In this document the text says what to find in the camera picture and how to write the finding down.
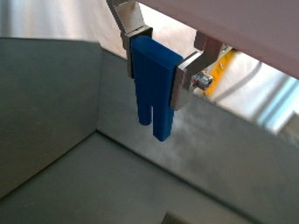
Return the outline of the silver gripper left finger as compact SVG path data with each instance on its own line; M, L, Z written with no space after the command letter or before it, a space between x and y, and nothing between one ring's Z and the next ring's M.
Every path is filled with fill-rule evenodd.
M130 39L137 36L152 37L153 28L145 24L140 4L136 0L106 0L106 6L120 30L120 38L126 56L128 77L134 78Z

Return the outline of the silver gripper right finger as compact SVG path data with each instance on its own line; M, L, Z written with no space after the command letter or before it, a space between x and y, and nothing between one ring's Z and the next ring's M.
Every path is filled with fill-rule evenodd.
M208 74L209 67L230 50L230 47L214 38L196 31L194 52L178 63L172 84L170 107L178 110L192 97L193 90L205 91L213 82Z

